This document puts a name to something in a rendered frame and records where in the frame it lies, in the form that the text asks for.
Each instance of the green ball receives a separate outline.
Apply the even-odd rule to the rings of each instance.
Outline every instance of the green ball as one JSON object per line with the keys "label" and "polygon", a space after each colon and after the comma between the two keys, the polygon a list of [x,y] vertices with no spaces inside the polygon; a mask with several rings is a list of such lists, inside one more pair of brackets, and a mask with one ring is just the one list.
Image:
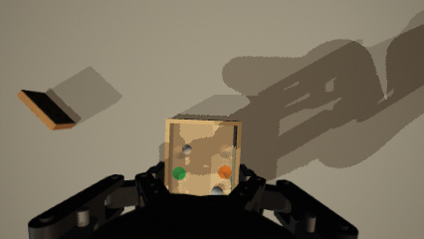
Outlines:
{"label": "green ball", "polygon": [[185,177],[185,170],[182,167],[175,167],[172,171],[172,176],[174,176],[175,179],[181,180]]}

